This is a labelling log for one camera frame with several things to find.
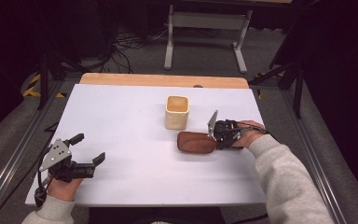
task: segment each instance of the white tabletop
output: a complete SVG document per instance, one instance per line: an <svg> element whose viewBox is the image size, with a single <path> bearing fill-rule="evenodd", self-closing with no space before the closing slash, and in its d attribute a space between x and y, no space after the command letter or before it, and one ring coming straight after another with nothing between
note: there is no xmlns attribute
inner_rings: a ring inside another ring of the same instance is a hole
<svg viewBox="0 0 358 224"><path fill-rule="evenodd" d="M189 98L186 131L207 132L217 119L263 123L254 95L245 89L75 85L57 138L83 133L70 147L73 161L91 162L106 153L94 177L85 179L76 203L85 206L196 206L264 203L265 195L248 150L189 155L176 146L179 131L164 127L168 95ZM34 204L33 183L27 204Z"/></svg>

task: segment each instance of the gray carpet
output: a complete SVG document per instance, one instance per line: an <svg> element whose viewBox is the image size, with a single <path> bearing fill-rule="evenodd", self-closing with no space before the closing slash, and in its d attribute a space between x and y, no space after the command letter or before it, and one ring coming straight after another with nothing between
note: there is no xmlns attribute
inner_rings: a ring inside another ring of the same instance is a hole
<svg viewBox="0 0 358 224"><path fill-rule="evenodd" d="M269 70L269 63L275 55L278 47L284 39L280 31L250 29L245 37L242 48L244 60L248 67L248 73L239 72L233 50L230 46L237 34L234 32L220 32L215 37L208 37L194 30L184 30L175 36L172 70L163 69L166 41L163 39L153 41L141 49L127 49L123 53L129 58L132 70L137 74L167 74L167 75L191 75L191 76L217 76L217 77L245 77L253 79L259 72ZM123 57L114 54L114 58L123 64L127 64ZM104 71L118 73L117 66L110 61ZM70 93L73 86L79 81L78 74L69 74L62 85L61 92ZM307 155L298 136L296 125L290 116L289 109L283 103L279 90L267 86L273 86L276 80L272 78L266 81L262 91L262 100L257 100L261 115L270 132L282 143L289 146L310 171ZM48 140L48 133L44 129L60 120L62 111L68 98L55 98L48 113L43 118L36 134L31 142L22 163L11 179L4 198L17 184L34 158ZM0 124L0 172L4 169L12 152L26 132L32 117L36 113L38 98L25 97L21 105L13 110ZM303 91L301 115L304 127L315 148L324 172L331 183L338 204L347 223L358 223L358 183L348 168L346 162L339 153L332 136L327 130L318 109L312 102L307 88ZM25 196L32 183L30 174L13 194L0 212L0 223L21 223L28 213L35 210L32 206L24 204ZM244 206L222 207L222 214L227 223L257 217L266 212L264 204L250 204ZM73 211L76 223L88 223L88 208L76 207ZM269 223L267 219L254 223Z"/></svg>

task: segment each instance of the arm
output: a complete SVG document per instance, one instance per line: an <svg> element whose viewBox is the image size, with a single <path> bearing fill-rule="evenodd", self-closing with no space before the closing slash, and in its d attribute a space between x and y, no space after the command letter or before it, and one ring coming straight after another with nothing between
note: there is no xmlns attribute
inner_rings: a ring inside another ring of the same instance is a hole
<svg viewBox="0 0 358 224"><path fill-rule="evenodd" d="M255 155L271 223L334 223L309 173L289 147L269 134L246 132L235 144Z"/></svg>
<svg viewBox="0 0 358 224"><path fill-rule="evenodd" d="M53 178L42 208L29 214L22 224L73 224L71 212L75 206L76 190L82 181L83 179L74 179L66 183Z"/></svg>

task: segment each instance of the white metal frame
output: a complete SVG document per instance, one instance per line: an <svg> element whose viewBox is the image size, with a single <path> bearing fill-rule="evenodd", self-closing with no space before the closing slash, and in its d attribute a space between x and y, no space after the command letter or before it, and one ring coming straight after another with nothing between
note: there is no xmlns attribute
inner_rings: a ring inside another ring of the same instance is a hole
<svg viewBox="0 0 358 224"><path fill-rule="evenodd" d="M232 44L238 66L241 73L246 73L247 68L241 47L249 22L252 17L252 10L248 10L246 15L223 15L209 13L191 13L191 12L174 12L173 5L170 5L170 13L168 16L168 43L165 53L164 68L170 70L172 68L173 55L173 27L193 27L193 28L211 28L225 30L239 30L240 36L238 41Z"/></svg>

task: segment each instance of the hand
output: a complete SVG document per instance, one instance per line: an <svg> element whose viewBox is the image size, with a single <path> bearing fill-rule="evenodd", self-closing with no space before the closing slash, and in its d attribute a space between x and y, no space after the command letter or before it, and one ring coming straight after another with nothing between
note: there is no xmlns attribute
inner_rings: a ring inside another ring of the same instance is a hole
<svg viewBox="0 0 358 224"><path fill-rule="evenodd" d="M263 129L266 129L262 124L254 122L253 120L243 120L238 122L238 126L240 127L249 127L249 125L254 125ZM241 138L238 139L232 146L233 147L246 147L249 146L254 142L255 139L263 136L264 133L261 133L256 130L246 131L241 134Z"/></svg>
<svg viewBox="0 0 358 224"><path fill-rule="evenodd" d="M63 201L73 202L75 200L76 190L82 181L83 179L73 179L70 183L67 183L52 178L48 186L48 195Z"/></svg>

